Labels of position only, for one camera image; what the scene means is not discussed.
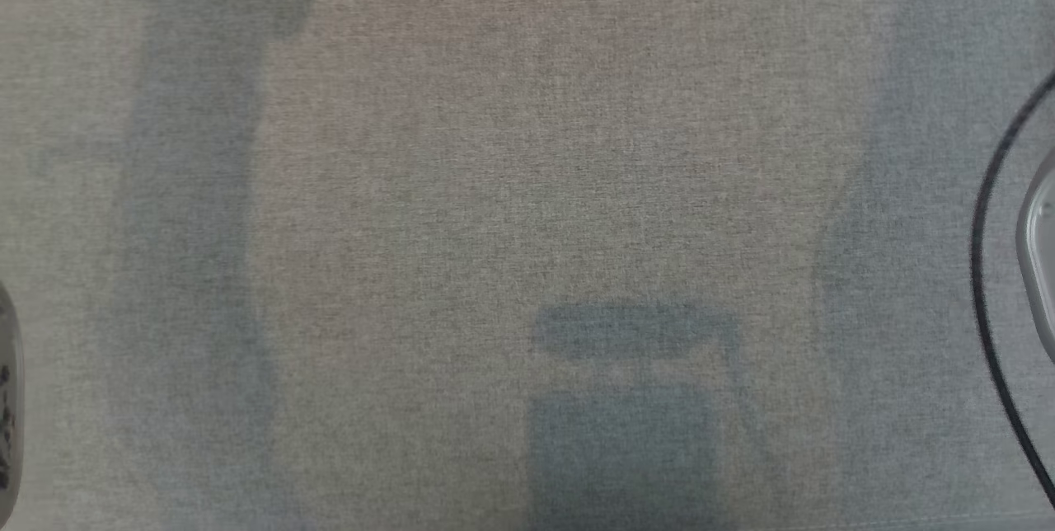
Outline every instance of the black cable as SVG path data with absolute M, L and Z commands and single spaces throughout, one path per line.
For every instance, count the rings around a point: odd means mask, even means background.
M 1051 502 L 1052 508 L 1055 508 L 1055 483 L 1052 483 L 1051 475 L 1048 475 L 1048 470 L 1044 468 L 1043 461 L 1037 455 L 1036 448 L 1033 448 L 1033 440 L 1030 439 L 1029 433 L 1025 432 L 1025 425 L 1022 424 L 1022 418 L 1018 415 L 1018 407 L 1015 406 L 1015 400 L 1011 397 L 1011 390 L 1008 388 L 1008 381 L 1004 380 L 1003 371 L 1000 368 L 1000 359 L 997 357 L 996 347 L 993 345 L 993 331 L 990 328 L 989 311 L 985 309 L 985 290 L 982 287 L 982 234 L 985 230 L 985 213 L 989 211 L 989 203 L 993 196 L 996 177 L 1000 173 L 1000 167 L 1008 152 L 1015 144 L 1015 140 L 1018 139 L 1018 133 L 1025 126 L 1025 121 L 1030 120 L 1030 117 L 1033 116 L 1033 111 L 1037 110 L 1037 107 L 1051 94 L 1053 89 L 1055 89 L 1055 72 L 1046 77 L 1043 82 L 1030 95 L 1029 100 L 1018 110 L 1018 114 L 1015 115 L 1014 120 L 1011 121 L 1011 126 L 1008 127 L 1006 132 L 1004 132 L 1003 137 L 1000 139 L 996 152 L 993 152 L 993 158 L 985 170 L 985 177 L 982 179 L 982 186 L 978 190 L 978 197 L 975 201 L 975 215 L 971 224 L 971 289 L 974 293 L 975 314 L 978 318 L 978 336 L 981 338 L 982 350 L 985 353 L 985 362 L 989 364 L 990 374 L 993 378 L 993 386 L 996 387 L 996 393 L 1000 397 L 1000 403 L 1003 404 L 1003 412 L 1008 416 L 1008 421 L 1011 422 L 1012 430 L 1015 431 L 1018 445 L 1022 448 L 1025 459 L 1030 461 L 1030 467 L 1033 468 L 1033 473 L 1036 474 L 1037 481 L 1040 482 L 1040 487 L 1048 496 L 1048 501 Z

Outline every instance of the gray fabric surface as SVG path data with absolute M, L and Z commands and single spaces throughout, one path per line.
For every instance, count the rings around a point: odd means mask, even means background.
M 1050 0 L 0 0 L 14 530 L 1040 529 Z M 998 344 L 1055 463 L 1015 212 Z

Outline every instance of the silver object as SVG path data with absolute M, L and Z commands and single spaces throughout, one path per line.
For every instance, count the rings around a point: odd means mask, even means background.
M 1018 264 L 1040 343 L 1055 362 L 1055 152 L 1040 164 L 1018 214 Z
M 22 342 L 11 297 L 0 284 L 0 527 L 7 523 L 22 479 Z

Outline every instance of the gray object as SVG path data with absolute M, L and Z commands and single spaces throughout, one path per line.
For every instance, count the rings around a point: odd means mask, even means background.
M 1022 204 L 1018 260 L 1040 342 L 1055 361 L 1055 154 L 1044 158 Z

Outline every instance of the gray upholstery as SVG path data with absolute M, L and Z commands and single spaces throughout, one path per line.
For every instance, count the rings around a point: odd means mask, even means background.
M 1052 0 L 0 0 L 13 530 L 1042 529 Z M 1055 463 L 1009 158 L 986 286 Z

